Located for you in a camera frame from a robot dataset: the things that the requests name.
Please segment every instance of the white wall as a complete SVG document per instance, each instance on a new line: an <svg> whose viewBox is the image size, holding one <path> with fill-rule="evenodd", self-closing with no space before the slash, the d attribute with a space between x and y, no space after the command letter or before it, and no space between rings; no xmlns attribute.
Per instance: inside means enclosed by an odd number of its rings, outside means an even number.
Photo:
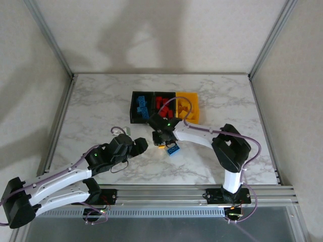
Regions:
<svg viewBox="0 0 323 242"><path fill-rule="evenodd" d="M68 77L20 0L0 7L0 194L7 182L36 176ZM0 222L7 222L0 208ZM0 240L8 241L8 227Z"/></svg>
<svg viewBox="0 0 323 242"><path fill-rule="evenodd" d="M249 72L285 0L36 0L73 72Z"/></svg>
<svg viewBox="0 0 323 242"><path fill-rule="evenodd" d="M323 1L299 0L254 80L278 167L323 241Z"/></svg>

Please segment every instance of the marble surface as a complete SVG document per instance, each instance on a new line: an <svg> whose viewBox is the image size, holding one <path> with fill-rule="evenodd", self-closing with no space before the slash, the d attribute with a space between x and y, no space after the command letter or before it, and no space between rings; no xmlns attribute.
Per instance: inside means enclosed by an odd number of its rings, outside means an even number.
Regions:
<svg viewBox="0 0 323 242"><path fill-rule="evenodd" d="M169 157L153 145L152 128L130 124L132 91L186 91L199 96L200 124L219 128L229 123L262 145L261 156L247 167L249 184L277 184L272 161L246 75L79 75L73 91L51 169L76 161L95 144L113 138L112 126L128 126L132 139L144 137L148 149L129 160L116 174L95 177L99 184L220 184L224 169L214 151L188 142ZM257 147L250 142L250 155ZM124 164L115 167L123 168Z"/></svg>

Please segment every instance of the blue lego brick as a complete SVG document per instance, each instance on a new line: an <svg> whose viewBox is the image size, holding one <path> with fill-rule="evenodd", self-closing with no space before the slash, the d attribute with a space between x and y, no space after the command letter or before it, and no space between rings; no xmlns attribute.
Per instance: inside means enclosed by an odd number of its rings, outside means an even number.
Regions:
<svg viewBox="0 0 323 242"><path fill-rule="evenodd" d="M171 156L171 155L174 155L179 150L180 150L180 147L178 145L175 145L172 148L167 149L166 152L169 156Z"/></svg>
<svg viewBox="0 0 323 242"><path fill-rule="evenodd" d="M144 119L149 119L149 114L148 114L148 110L147 110L147 108L146 108L146 107L142 107L142 108L141 108L141 113L142 113L142 117L143 117Z"/></svg>
<svg viewBox="0 0 323 242"><path fill-rule="evenodd" d="M139 107L146 107L145 96L138 97Z"/></svg>

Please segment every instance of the white marble table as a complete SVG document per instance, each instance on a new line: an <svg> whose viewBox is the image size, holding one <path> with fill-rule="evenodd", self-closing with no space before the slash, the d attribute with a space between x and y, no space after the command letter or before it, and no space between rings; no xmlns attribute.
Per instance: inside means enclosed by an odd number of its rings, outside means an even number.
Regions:
<svg viewBox="0 0 323 242"><path fill-rule="evenodd" d="M144 137L147 151L129 160L119 173L97 175L99 184L220 184L224 169L213 150L178 142L181 150L169 157L152 142L152 128L130 124L132 91L186 91L199 96L200 124L229 123L262 145L261 156L247 168L249 184L277 184L272 161L246 75L79 75L68 107L51 169L76 161L95 144L110 142L112 126L128 126L131 137ZM249 142L254 155L257 147Z"/></svg>

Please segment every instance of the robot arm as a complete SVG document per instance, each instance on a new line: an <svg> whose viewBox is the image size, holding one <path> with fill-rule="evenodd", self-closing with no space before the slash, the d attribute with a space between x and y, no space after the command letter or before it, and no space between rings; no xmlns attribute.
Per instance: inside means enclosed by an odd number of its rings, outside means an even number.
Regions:
<svg viewBox="0 0 323 242"><path fill-rule="evenodd" d="M242 166L251 150L250 145L244 139L212 133L213 130L219 129L201 125L186 125L180 118L165 120L158 114L152 115L148 120L148 124L155 130L153 132L155 145L173 143L175 141L190 141L213 149L221 166L225 169L223 189L225 192L228 192L229 196L235 196L241 187L240 176ZM239 134L229 124L226 124L220 130Z"/></svg>
<svg viewBox="0 0 323 242"><path fill-rule="evenodd" d="M50 209L70 203L90 203L101 192L91 177L142 154L147 147L144 138L132 141L120 134L109 144L92 147L75 163L26 181L19 177L10 180L1 200L8 224L1 225L18 228Z"/></svg>

